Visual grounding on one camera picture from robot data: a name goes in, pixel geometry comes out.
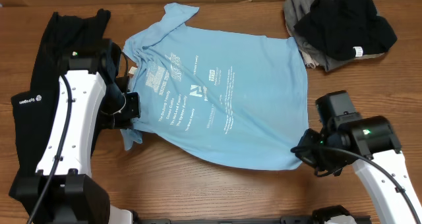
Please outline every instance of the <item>black cloth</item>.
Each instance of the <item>black cloth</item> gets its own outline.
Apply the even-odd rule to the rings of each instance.
[[[377,16],[373,0],[315,0],[295,30],[337,60],[355,58],[353,47],[362,47],[364,55],[385,53],[397,41],[387,20]]]
[[[83,47],[102,39],[111,13],[100,9],[96,16],[79,18],[53,13],[41,38],[29,92],[11,98],[15,118],[19,171],[9,191],[16,198],[19,177],[35,175],[46,149],[59,99],[56,57],[63,49]]]

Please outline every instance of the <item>t-shirt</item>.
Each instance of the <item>t-shirt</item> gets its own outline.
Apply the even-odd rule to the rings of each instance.
[[[165,6],[163,19],[130,37],[138,65],[130,89],[140,118],[125,147],[153,132],[206,161],[260,170],[295,169],[289,150],[308,128],[307,74],[295,40],[185,25],[198,7]]]

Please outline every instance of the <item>black cable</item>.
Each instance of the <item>black cable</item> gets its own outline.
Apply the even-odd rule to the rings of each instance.
[[[37,202],[35,203],[34,209],[32,210],[32,213],[26,222],[26,224],[31,224],[37,214],[38,209],[41,206],[42,200],[44,199],[45,195],[47,194],[47,190],[51,184],[51,181],[53,180],[53,176],[55,174],[55,171],[57,170],[57,166],[59,165],[59,161],[61,159],[61,152],[63,151],[63,145],[65,143],[67,129],[69,127],[69,121],[71,120],[71,112],[72,112],[72,91],[71,86],[69,85],[69,82],[66,79],[66,76],[61,74],[60,77],[63,79],[66,85],[67,89],[67,112],[66,112],[66,120],[65,120],[65,126],[63,126],[63,131],[61,133],[59,147],[57,148],[57,153],[54,157],[54,163],[53,167],[51,168],[50,174],[48,176],[47,182],[45,183],[45,186],[40,194],[40,197],[38,198]]]
[[[385,176],[387,176],[387,178],[393,182],[394,186],[396,186],[397,191],[402,193],[402,196],[404,198],[404,200],[406,201],[407,205],[409,206],[410,212],[412,213],[413,217],[415,218],[415,221],[417,224],[421,224],[421,220],[419,220],[419,217],[417,215],[417,212],[415,210],[415,207],[413,206],[413,204],[411,203],[409,196],[406,194],[406,190],[404,188],[402,188],[402,186],[396,181],[395,178],[393,178],[392,175],[390,175],[389,172],[387,172],[384,168],[382,168],[380,165],[378,165],[377,163],[375,163],[374,161],[371,161],[370,159],[367,159],[361,155],[357,155],[353,152],[349,152],[347,150],[343,150],[343,149],[339,149],[339,148],[329,148],[329,147],[324,147],[324,146],[313,146],[313,147],[309,147],[312,150],[326,150],[326,151],[333,151],[333,152],[340,152],[343,154],[347,154],[349,156],[361,159],[367,163],[369,163],[370,165],[372,165],[373,167],[377,168],[379,171],[381,171],[381,173],[383,173]]]
[[[128,62],[128,59],[127,59],[127,55],[123,51],[121,51],[121,54],[123,55],[123,57],[125,58],[125,61],[126,61],[126,71],[125,71],[125,75],[124,75],[124,79],[126,79],[127,73],[129,71],[129,62]],[[126,97],[126,95],[127,95],[127,84],[126,84],[126,90],[125,90],[125,97]]]
[[[126,71],[125,71],[124,77],[127,77],[127,73],[129,71],[129,62],[127,60],[127,55],[123,51],[121,52],[121,54],[123,55],[123,57],[125,58],[125,61],[126,61]]]

